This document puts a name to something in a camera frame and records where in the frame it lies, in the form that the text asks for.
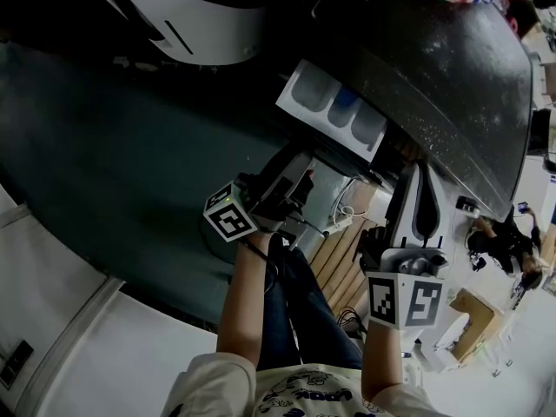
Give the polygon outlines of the person's left hand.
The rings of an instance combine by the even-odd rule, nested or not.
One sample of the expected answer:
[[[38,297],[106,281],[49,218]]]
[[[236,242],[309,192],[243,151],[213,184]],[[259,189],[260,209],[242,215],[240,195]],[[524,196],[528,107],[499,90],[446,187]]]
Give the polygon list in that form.
[[[249,211],[261,232],[275,233],[294,214],[302,214],[314,187],[313,176],[314,171],[308,169],[296,184],[284,175],[276,181],[270,193]]]

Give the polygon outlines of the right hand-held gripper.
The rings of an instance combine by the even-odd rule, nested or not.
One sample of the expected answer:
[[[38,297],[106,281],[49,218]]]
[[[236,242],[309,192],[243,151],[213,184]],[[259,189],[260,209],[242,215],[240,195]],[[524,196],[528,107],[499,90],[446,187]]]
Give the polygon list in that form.
[[[435,326],[450,264],[441,250],[425,247],[441,247],[446,203],[429,165],[415,161],[402,170],[387,208],[391,248],[382,253],[379,267],[367,272],[370,321],[397,330]]]

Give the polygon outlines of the person's right hand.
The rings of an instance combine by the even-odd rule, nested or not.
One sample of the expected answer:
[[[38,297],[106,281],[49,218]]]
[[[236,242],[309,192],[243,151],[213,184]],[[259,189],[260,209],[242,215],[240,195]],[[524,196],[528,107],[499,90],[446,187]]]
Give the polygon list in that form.
[[[387,238],[387,228],[382,226],[361,232],[355,255],[359,258],[359,265],[364,274],[380,270],[381,256],[388,248]]]

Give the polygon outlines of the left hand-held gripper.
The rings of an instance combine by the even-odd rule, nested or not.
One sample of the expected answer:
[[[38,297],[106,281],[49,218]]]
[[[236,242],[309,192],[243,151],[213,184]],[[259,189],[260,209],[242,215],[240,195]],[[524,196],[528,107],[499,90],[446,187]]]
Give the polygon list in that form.
[[[311,169],[313,157],[297,144],[278,151],[259,175],[240,173],[211,195],[203,210],[204,219],[225,242],[260,231],[276,233],[279,220],[271,217],[270,197],[277,180],[295,190]]]

